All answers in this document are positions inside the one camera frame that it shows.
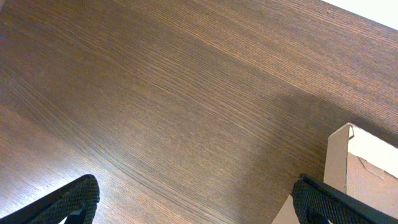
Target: brown wood grain surface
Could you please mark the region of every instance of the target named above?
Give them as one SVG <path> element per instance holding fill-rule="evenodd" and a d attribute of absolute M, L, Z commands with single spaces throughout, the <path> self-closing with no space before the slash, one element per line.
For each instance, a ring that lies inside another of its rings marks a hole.
<path fill-rule="evenodd" d="M 398 31 L 317 0 L 8 0 L 0 63 L 0 217 L 270 223 L 341 125 L 398 144 Z"/>

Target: cardboard box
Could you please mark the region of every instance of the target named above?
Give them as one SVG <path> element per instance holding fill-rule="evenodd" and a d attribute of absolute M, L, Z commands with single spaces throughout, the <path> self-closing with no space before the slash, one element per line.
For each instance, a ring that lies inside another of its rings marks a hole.
<path fill-rule="evenodd" d="M 353 124 L 328 139 L 324 183 L 398 218 L 398 149 Z M 299 224 L 289 195 L 272 224 Z"/>

